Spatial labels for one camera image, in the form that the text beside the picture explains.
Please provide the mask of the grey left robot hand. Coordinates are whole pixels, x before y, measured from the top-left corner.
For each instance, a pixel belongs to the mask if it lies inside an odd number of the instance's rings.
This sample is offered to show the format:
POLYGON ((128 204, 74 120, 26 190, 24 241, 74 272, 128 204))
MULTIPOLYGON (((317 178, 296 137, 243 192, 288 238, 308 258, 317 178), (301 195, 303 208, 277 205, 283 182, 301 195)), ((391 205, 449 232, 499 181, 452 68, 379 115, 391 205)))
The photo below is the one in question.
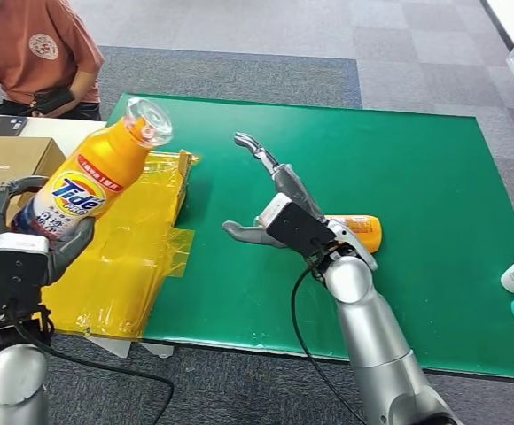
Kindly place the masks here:
POLYGON ((47 275, 44 284, 51 285, 62 277, 65 271, 86 248, 93 238, 94 218, 85 218, 63 241, 49 241, 45 236, 17 233, 5 223, 5 214, 12 197, 24 193, 37 192, 48 179, 43 176, 28 176, 0 184, 0 251, 15 254, 40 254, 47 260, 47 275))

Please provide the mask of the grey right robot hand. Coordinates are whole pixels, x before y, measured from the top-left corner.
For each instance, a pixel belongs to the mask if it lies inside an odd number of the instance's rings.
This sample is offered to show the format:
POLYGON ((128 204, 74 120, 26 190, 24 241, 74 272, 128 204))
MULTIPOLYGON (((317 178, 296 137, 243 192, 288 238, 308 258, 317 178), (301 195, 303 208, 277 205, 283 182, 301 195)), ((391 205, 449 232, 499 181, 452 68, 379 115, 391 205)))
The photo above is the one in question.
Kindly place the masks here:
MULTIPOLYGON (((277 193, 283 193, 323 224, 326 221, 313 196, 302 184, 290 164, 277 161, 271 152, 249 134, 236 132, 234 135, 234 142, 247 149, 254 158, 259 160, 274 182, 277 193)), ((238 242, 285 248, 284 244, 268 235, 265 227, 256 222, 252 227, 244 227, 235 221, 227 220, 221 225, 221 228, 238 242)))

